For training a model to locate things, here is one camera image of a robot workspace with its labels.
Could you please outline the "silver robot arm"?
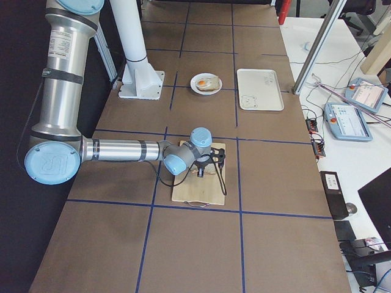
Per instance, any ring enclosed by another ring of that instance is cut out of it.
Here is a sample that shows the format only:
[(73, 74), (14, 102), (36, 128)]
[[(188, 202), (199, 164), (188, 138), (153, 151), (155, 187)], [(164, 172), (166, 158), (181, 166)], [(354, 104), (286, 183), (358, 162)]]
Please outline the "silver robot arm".
[(212, 165), (222, 174), (223, 149), (212, 147), (207, 128), (195, 128), (188, 141), (173, 145), (163, 140), (88, 139), (77, 128), (84, 71), (90, 39), (98, 32), (103, 1), (48, 1), (51, 25), (47, 65), (42, 72), (42, 110), (32, 127), (30, 149), (24, 158), (28, 175), (55, 185), (71, 179), (85, 161), (161, 161), (173, 175), (197, 167), (203, 176)]

